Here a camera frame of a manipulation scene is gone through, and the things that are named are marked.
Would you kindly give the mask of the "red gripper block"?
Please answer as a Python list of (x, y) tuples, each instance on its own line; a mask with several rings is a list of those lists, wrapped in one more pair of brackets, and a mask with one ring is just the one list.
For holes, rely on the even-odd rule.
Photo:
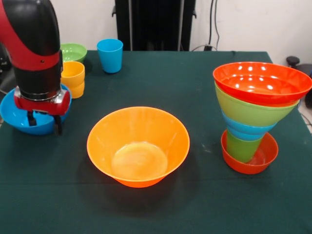
[(54, 132), (57, 136), (62, 134), (61, 117), (66, 114), (71, 102), (70, 91), (61, 88), (58, 95), (47, 100), (30, 100), (21, 95), (20, 88), (17, 86), (14, 91), (15, 105), (22, 110), (26, 110), (29, 126), (36, 126), (34, 111), (52, 115), (54, 118)]

